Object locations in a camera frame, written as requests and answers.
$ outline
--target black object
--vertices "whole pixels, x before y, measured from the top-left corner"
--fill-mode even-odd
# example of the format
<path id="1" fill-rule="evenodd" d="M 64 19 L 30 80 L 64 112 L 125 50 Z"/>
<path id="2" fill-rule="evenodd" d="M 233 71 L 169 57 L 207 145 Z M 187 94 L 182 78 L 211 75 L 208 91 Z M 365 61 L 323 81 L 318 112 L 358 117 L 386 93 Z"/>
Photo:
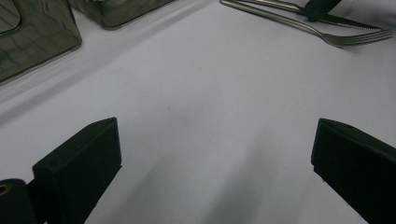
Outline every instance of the black object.
<path id="1" fill-rule="evenodd" d="M 67 0 L 1 0 L 0 12 L 0 82 L 81 45 Z"/>
<path id="2" fill-rule="evenodd" d="M 341 0 L 310 0 L 304 7 L 304 14 L 310 21 L 320 21 Z"/>
<path id="3" fill-rule="evenodd" d="M 81 11 L 107 30 L 116 30 L 132 21 L 175 0 L 69 0 Z"/>
<path id="4" fill-rule="evenodd" d="M 120 169 L 117 119 L 88 125 L 33 166 L 0 182 L 1 224 L 82 224 Z"/>
<path id="5" fill-rule="evenodd" d="M 396 148 L 345 123 L 320 119 L 311 162 L 367 222 L 396 223 Z"/>

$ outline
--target white surface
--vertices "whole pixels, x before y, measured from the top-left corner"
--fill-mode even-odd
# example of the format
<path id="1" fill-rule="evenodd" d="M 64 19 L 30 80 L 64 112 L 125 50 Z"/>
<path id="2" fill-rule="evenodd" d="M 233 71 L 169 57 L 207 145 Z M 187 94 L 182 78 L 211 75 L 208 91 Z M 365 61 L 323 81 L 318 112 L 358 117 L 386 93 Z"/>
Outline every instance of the white surface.
<path id="1" fill-rule="evenodd" d="M 394 1 L 344 1 L 395 33 Z M 310 154 L 319 118 L 396 147 L 395 39 L 337 49 L 212 0 L 114 32 L 75 15 L 80 49 L 0 87 L 0 179 L 117 117 L 123 167 L 87 223 L 365 223 Z"/>

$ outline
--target metal utensil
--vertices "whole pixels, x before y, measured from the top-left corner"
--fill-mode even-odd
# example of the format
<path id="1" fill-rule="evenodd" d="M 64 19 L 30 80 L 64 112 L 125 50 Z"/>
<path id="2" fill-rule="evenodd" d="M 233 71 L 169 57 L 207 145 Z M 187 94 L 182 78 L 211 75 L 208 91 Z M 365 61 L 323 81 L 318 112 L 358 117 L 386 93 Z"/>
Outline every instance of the metal utensil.
<path id="1" fill-rule="evenodd" d="M 246 4 L 242 4 L 233 0 L 220 0 L 220 2 L 228 7 L 233 7 L 239 10 L 243 10 L 258 16 L 262 16 L 264 18 L 273 20 L 273 21 L 279 21 L 284 24 L 293 26 L 295 28 L 307 31 L 308 33 L 312 35 L 316 35 L 323 39 L 326 43 L 341 48 L 341 47 L 346 47 L 346 46 L 358 46 L 358 45 L 365 45 L 365 44 L 371 44 L 377 41 L 389 39 L 393 37 L 392 31 L 391 30 L 382 30 L 382 31 L 377 31 L 373 32 L 370 34 L 365 34 L 365 35 L 350 35 L 350 36 L 338 36 L 338 35 L 329 35 L 329 34 L 323 34 L 317 29 L 315 29 L 312 26 L 309 26 L 305 23 L 277 15 L 275 13 L 265 11 L 260 8 L 256 7 L 251 7 Z"/>
<path id="2" fill-rule="evenodd" d="M 308 18 L 305 8 L 300 7 L 293 3 L 289 3 L 289 2 L 277 1 L 277 0 L 239 0 L 239 1 L 253 3 L 253 4 L 262 5 L 262 6 L 266 6 L 266 7 L 274 7 L 274 8 L 278 8 L 278 9 L 283 9 L 283 10 L 286 10 L 289 12 L 294 12 L 296 14 L 306 16 Z M 358 21 L 351 21 L 348 19 L 330 15 L 330 14 L 323 14 L 318 21 L 328 23 L 331 25 L 338 25 L 338 26 L 343 26 L 343 27 L 353 28 L 353 29 L 372 30 L 372 31 L 383 30 L 382 28 L 379 28 L 379 27 L 364 24 L 364 23 L 361 23 Z"/>

